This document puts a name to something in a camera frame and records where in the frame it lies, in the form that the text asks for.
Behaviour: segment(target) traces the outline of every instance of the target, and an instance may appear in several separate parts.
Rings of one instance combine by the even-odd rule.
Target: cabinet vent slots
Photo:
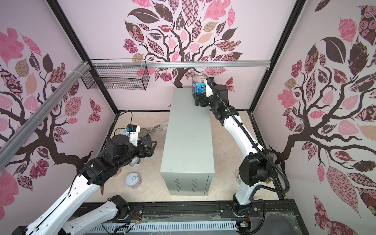
[[[192,180],[192,192],[197,190],[197,179]]]
[[[180,192],[182,190],[181,186],[180,186],[180,182],[179,182],[179,179],[176,179],[175,180],[175,186],[176,186],[176,190],[178,192]]]

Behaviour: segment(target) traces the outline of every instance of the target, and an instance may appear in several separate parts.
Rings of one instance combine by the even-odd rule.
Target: overturned can
[[[206,93],[205,79],[208,76],[203,73],[198,73],[192,77],[192,93],[201,94]]]

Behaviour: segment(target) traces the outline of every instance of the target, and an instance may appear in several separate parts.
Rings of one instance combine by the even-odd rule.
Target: patterned leaf
[[[321,83],[327,83],[329,81],[328,76],[322,70],[318,70],[318,81]]]
[[[168,3],[170,4],[170,7],[175,14],[175,11],[179,6],[179,0],[168,0]]]
[[[346,77],[346,74],[340,70],[334,69],[334,80],[336,83],[346,83],[349,80]]]
[[[135,17],[137,17],[139,20],[141,20],[142,22],[146,24],[151,24],[151,23],[155,23],[159,21],[158,16],[154,12],[146,8],[134,9],[128,14],[128,16],[130,15],[134,15]]]
[[[65,71],[65,64],[61,63],[61,68],[57,67],[54,69],[50,75],[50,78],[47,81],[48,83],[61,83],[63,82],[64,78],[67,76]]]
[[[283,112],[282,116],[288,116],[291,113],[292,110],[293,110],[293,108],[286,109],[285,112]]]
[[[226,72],[226,71],[228,71],[228,70],[225,69],[224,67],[208,67],[208,68],[205,68],[206,74],[212,75],[212,76],[220,75],[221,73]]]
[[[350,50],[350,59],[348,60],[351,73],[355,76],[363,70],[367,63],[367,48],[356,39]]]
[[[331,105],[332,102],[333,102],[333,98],[334,98],[334,94],[333,94],[333,91],[330,91],[328,93],[326,93],[323,97],[323,103],[325,105]]]
[[[36,151],[38,152],[39,156],[41,156],[42,158],[50,159],[50,157],[48,155],[48,149],[47,148],[39,147],[39,148],[36,149]]]
[[[56,142],[64,143],[64,141],[62,140],[61,136],[58,133],[56,133],[56,132],[53,133],[53,138],[55,139]]]
[[[212,35],[212,33],[206,33],[206,34],[202,35],[202,36],[197,40],[197,42],[198,42],[198,43],[206,43],[207,41],[209,41],[211,35]]]
[[[187,25],[193,24],[199,12],[199,3],[197,0],[182,0],[182,8],[187,19]]]
[[[201,22],[200,20],[197,20],[192,29],[192,40],[195,40],[196,38],[198,38],[200,33],[201,33]]]
[[[293,89],[296,85],[295,78],[290,78],[287,80],[287,82],[284,84],[287,89]]]
[[[182,15],[182,11],[180,12],[179,16],[176,19],[176,30],[181,30],[184,27],[185,20]]]
[[[351,110],[355,107],[355,105],[358,103],[358,97],[359,96],[350,96],[346,98],[342,102],[342,107],[345,108],[346,110]]]
[[[232,26],[232,24],[234,23],[234,21],[235,21],[235,12],[234,12],[234,10],[231,7],[230,10],[229,10],[229,13],[227,15],[227,23],[228,23],[229,27]]]
[[[358,214],[358,198],[355,187],[350,180],[340,170],[329,166],[326,178],[333,192],[346,204],[351,206]]]
[[[158,69],[154,72],[154,77],[155,77],[155,80],[157,80],[159,78],[159,70]]]
[[[15,70],[19,77],[26,77],[29,74],[29,64],[26,62],[26,58],[16,63]]]
[[[360,36],[367,40],[371,46],[374,45],[376,32],[375,32],[375,19],[376,10],[375,6],[358,6],[361,10],[360,23],[358,31]]]
[[[226,25],[226,20],[217,26],[217,29],[215,31],[217,35],[219,35],[223,31],[225,25]]]
[[[355,162],[355,160],[352,159],[350,155],[346,153],[345,151],[337,151],[334,153],[334,156],[337,157],[338,159],[341,159],[347,162]]]
[[[304,69],[309,74],[312,70],[313,67],[315,67],[316,62],[318,59],[318,50],[316,48],[316,44],[313,44],[312,48],[309,50],[305,63],[304,63]]]
[[[302,147],[302,150],[308,150],[311,146],[313,145],[313,143],[312,142],[305,142],[304,144],[303,144],[303,147]]]
[[[33,191],[33,182],[29,177],[18,175],[17,182],[21,187],[27,188]]]
[[[376,73],[364,76],[361,79],[357,80],[349,90],[354,92],[363,92],[370,89],[376,80]]]
[[[376,126],[359,126],[362,134],[370,140],[376,140]]]
[[[337,125],[329,125],[329,124],[326,124],[323,126],[322,130],[321,130],[321,134],[328,134],[329,132],[331,132]]]
[[[73,117],[80,111],[81,97],[72,97],[65,106],[65,115]]]
[[[226,82],[226,87],[227,87],[227,90],[230,92],[230,91],[234,91],[234,77],[230,77],[227,82]]]
[[[343,42],[336,37],[327,37],[322,39],[326,43],[326,56],[329,60],[341,63],[345,62],[346,47]]]
[[[241,41],[237,41],[234,43],[234,41],[224,41],[216,44],[216,46],[221,49],[222,51],[233,51],[236,46],[240,45]]]
[[[55,130],[59,135],[67,135],[69,132],[67,132],[64,128],[62,127],[56,127]]]
[[[150,31],[149,27],[146,24],[141,23],[141,24],[138,24],[138,26],[142,28],[143,30]]]
[[[136,40],[137,42],[144,42],[145,38],[144,38],[144,34],[142,33],[141,29],[136,24],[129,23],[127,21],[124,21],[124,22],[125,22],[125,26],[127,28],[127,31],[129,33],[129,35],[134,40]]]
[[[376,207],[376,190],[370,188],[358,188],[360,198],[367,206],[368,210],[376,216],[375,207]]]
[[[304,130],[304,123],[301,123],[301,124],[299,124],[299,125],[296,126],[294,132],[298,132],[298,133],[300,133],[300,132],[302,132],[303,130]]]
[[[324,181],[325,170],[324,170],[323,165],[320,165],[320,166],[317,168],[317,176],[318,176],[318,179],[320,180],[320,183]]]
[[[77,118],[70,118],[70,119],[67,120],[67,122],[68,122],[69,124],[75,124],[77,121],[78,121]]]
[[[373,161],[359,161],[352,165],[353,168],[361,172],[372,171],[376,167],[376,163]]]
[[[52,63],[52,60],[51,60],[50,56],[48,55],[48,53],[47,53],[46,56],[43,57],[42,63],[43,63],[43,68],[47,73],[52,72],[53,63]]]
[[[361,184],[366,187],[375,187],[376,183],[368,178],[368,176],[361,173],[347,173],[347,176],[352,179],[355,183]]]
[[[311,101],[316,92],[315,72],[311,75],[306,85],[307,101]]]
[[[22,96],[22,85],[20,84],[20,81],[14,76],[13,74],[6,71],[1,65],[0,65],[0,75],[4,80],[4,83],[6,87],[15,95],[21,98]]]
[[[375,121],[376,120],[376,105],[370,105],[363,109],[356,117],[361,121]]]
[[[157,54],[164,55],[162,48],[156,42],[151,41],[148,38],[146,39],[152,51],[154,51]]]

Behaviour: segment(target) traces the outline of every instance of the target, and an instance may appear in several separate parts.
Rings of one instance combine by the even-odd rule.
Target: can
[[[133,189],[136,189],[138,187],[140,187],[141,185],[141,178],[140,176],[136,173],[136,172],[132,172],[130,173],[129,175],[127,175],[127,177],[125,178],[125,183],[130,187],[130,188],[133,188]]]
[[[198,73],[192,77],[192,93],[200,94],[206,93],[205,79],[208,76],[203,73]]]
[[[146,145],[146,142],[152,141],[150,137],[149,131],[146,128],[141,128],[140,132],[138,133],[138,137],[141,139],[142,143]]]

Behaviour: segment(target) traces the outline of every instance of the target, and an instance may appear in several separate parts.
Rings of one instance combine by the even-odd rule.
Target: white container
[[[141,178],[136,172],[132,172],[125,178],[125,183],[133,189],[138,188],[141,185]]]

